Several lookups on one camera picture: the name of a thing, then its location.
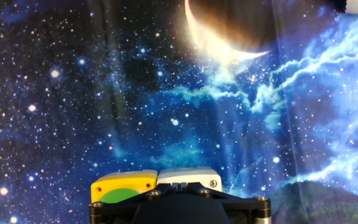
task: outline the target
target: mountain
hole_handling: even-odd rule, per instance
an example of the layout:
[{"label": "mountain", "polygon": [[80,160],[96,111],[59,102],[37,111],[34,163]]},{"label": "mountain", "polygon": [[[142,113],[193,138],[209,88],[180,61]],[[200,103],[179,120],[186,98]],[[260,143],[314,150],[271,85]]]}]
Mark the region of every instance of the mountain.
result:
[{"label": "mountain", "polygon": [[286,185],[270,195],[276,224],[358,224],[358,196],[315,182]]}]

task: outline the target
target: moon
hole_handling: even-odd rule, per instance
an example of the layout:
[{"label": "moon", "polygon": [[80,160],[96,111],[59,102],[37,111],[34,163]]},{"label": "moon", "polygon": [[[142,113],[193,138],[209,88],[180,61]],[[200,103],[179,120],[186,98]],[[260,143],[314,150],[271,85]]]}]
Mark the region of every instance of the moon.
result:
[{"label": "moon", "polygon": [[196,20],[190,9],[189,0],[185,0],[185,13],[191,37],[197,48],[205,51],[210,57],[220,62],[223,66],[258,58],[267,53],[241,52],[232,48],[227,40],[222,39],[212,29]]}]

